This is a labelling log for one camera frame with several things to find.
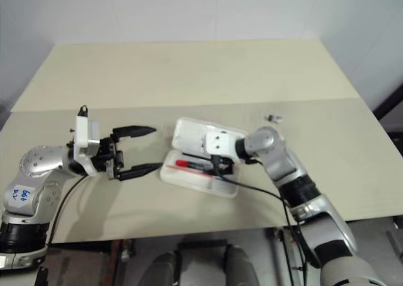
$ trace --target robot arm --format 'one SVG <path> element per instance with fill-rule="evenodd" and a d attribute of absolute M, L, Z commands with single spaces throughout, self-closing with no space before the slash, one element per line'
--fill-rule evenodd
<path fill-rule="evenodd" d="M 88 110 L 82 106 L 76 117 L 74 141 L 64 147 L 38 146 L 28 151 L 3 196 L 0 270 L 36 267 L 45 260 L 47 231 L 69 178 L 106 171 L 109 179 L 122 181 L 159 168 L 160 163 L 151 163 L 122 171 L 123 153 L 116 146 L 121 137 L 155 131 L 150 127 L 122 127 L 99 139 L 98 124 L 88 120 Z"/>
<path fill-rule="evenodd" d="M 322 286 L 385 285 L 357 256 L 350 228 L 273 127 L 262 127 L 237 139 L 207 133 L 204 145 L 209 155 L 229 157 L 235 163 L 260 158 L 293 218 L 300 223 L 305 256 L 313 266 L 322 268 Z"/>

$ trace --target black cable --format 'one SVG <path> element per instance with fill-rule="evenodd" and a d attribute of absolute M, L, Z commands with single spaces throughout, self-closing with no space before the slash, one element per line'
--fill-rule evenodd
<path fill-rule="evenodd" d="M 62 211 L 63 205 L 65 203 L 65 201 L 67 200 L 67 198 L 69 197 L 69 195 L 72 193 L 72 191 L 77 187 L 78 184 L 81 183 L 82 180 L 84 180 L 87 177 L 87 175 L 83 176 L 82 178 L 80 178 L 80 180 L 78 180 L 77 182 L 75 182 L 75 184 L 69 189 L 69 191 L 66 193 L 66 195 L 64 196 L 63 200 L 60 203 L 59 209 L 56 212 L 56 216 L 55 216 L 55 220 L 53 221 L 52 224 L 52 228 L 50 230 L 50 236 L 49 236 L 49 241 L 48 241 L 48 247 L 50 247 L 50 245 L 52 244 L 53 238 L 55 236 L 55 232 L 56 232 L 56 227 L 57 227 L 57 221 L 59 220 L 59 216 L 60 213 Z"/>
<path fill-rule="evenodd" d="M 290 232 L 291 232 L 292 237 L 294 238 L 294 241 L 295 241 L 296 244 L 297 244 L 298 252 L 299 252 L 299 255 L 300 255 L 301 262 L 302 262 L 302 275 L 303 275 L 303 280 L 304 280 L 304 286 L 307 286 L 307 260 L 306 260 L 306 258 L 303 257 L 303 253 L 302 253 L 302 249 L 301 249 L 301 243 L 300 243 L 300 241 L 298 240 L 297 235 L 295 234 L 295 232 L 294 232 L 294 230 L 293 230 L 293 228 L 292 228 L 292 226 L 291 226 L 291 222 L 290 222 L 290 218 L 289 218 L 289 216 L 288 216 L 287 205 L 286 205 L 286 203 L 285 203 L 285 200 L 284 200 L 281 196 L 278 196 L 278 195 L 276 195 L 275 193 L 269 192 L 268 190 L 262 190 L 261 188 L 254 187 L 254 186 L 247 185 L 247 184 L 243 184 L 243 183 L 239 183 L 239 182 L 236 182 L 236 181 L 233 181 L 233 180 L 231 180 L 231 179 L 226 178 L 225 176 L 223 176 L 223 175 L 220 173 L 217 160 L 214 159 L 214 158 L 212 158 L 212 162 L 213 162 L 213 165 L 214 165 L 215 174 L 216 174 L 217 176 L 219 176 L 221 179 L 223 179 L 224 181 L 229 182 L 229 183 L 232 183 L 232 184 L 235 184 L 235 185 L 238 185 L 238 186 L 240 186 L 240 187 L 248 188 L 248 189 L 250 189 L 250 190 L 257 190 L 257 191 L 259 191 L 259 192 L 267 193 L 268 195 L 271 195 L 272 197 L 275 197 L 275 198 L 277 198 L 279 201 L 282 202 L 283 208 L 284 208 L 284 213 L 285 213 L 285 218 L 286 218 L 286 220 L 287 220 L 287 226 L 288 226 L 288 229 L 289 229 Z M 289 268 L 291 268 L 291 267 L 290 267 L 290 260 L 288 259 L 288 256 L 286 256 L 286 261 L 287 261 L 287 266 L 288 266 Z M 290 281 L 291 281 L 291 285 L 293 285 L 293 284 L 294 284 L 294 281 L 293 281 L 293 278 L 292 278 L 291 273 L 290 273 Z"/>
<path fill-rule="evenodd" d="M 282 199 L 280 196 L 276 195 L 275 193 L 269 192 L 268 190 L 262 190 L 261 188 L 258 188 L 258 187 L 254 187 L 254 186 L 250 186 L 250 185 L 246 185 L 246 184 L 243 184 L 243 183 L 239 183 L 239 182 L 233 181 L 233 180 L 228 179 L 228 178 L 226 178 L 225 176 L 223 176 L 223 175 L 220 173 L 219 169 L 214 169 L 214 170 L 215 170 L 215 174 L 216 174 L 217 176 L 219 176 L 221 179 L 223 179 L 224 181 L 226 181 L 226 182 L 229 182 L 229 183 L 238 185 L 238 186 L 240 186 L 240 187 L 248 188 L 248 189 L 250 189 L 250 190 L 257 190 L 257 191 L 262 192 L 262 193 L 267 193 L 268 195 L 271 195 L 272 197 L 277 198 L 277 199 L 280 200 L 281 202 L 283 201 L 283 199 Z"/>

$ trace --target table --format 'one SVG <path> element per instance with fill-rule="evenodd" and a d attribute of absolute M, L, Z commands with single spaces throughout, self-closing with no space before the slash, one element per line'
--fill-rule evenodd
<path fill-rule="evenodd" d="M 179 117 L 252 132 L 281 115 L 289 147 L 346 220 L 403 212 L 402 158 L 317 40 L 56 46 L 1 133 L 1 189 L 24 152 L 71 139 L 82 104 L 102 137 L 123 125 L 158 129 L 123 140 L 131 165 L 162 161 Z M 260 166 L 242 167 L 241 181 L 275 191 Z M 71 196 L 54 242 L 282 225 L 281 204 L 248 189 L 226 199 L 163 183 L 158 172 L 124 182 L 100 174 Z"/>

